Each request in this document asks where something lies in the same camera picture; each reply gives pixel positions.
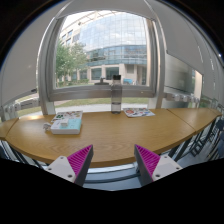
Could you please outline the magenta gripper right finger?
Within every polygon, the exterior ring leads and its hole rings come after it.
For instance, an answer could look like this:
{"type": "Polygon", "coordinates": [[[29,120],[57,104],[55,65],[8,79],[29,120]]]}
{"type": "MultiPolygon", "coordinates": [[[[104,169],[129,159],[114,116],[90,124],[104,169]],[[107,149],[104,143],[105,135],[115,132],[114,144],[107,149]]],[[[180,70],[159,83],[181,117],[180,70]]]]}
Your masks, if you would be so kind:
{"type": "Polygon", "coordinates": [[[159,156],[139,145],[134,146],[134,155],[140,172],[140,181],[143,186],[182,169],[168,155],[159,156]]]}

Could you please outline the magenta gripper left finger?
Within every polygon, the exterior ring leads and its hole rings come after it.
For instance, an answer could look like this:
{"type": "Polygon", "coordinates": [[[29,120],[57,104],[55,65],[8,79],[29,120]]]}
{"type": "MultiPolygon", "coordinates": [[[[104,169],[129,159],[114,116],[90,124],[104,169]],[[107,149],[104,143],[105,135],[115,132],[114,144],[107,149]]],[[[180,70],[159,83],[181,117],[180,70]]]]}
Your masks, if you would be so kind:
{"type": "Polygon", "coordinates": [[[68,157],[59,156],[48,167],[47,171],[82,186],[93,157],[93,146],[89,145],[68,157]]]}

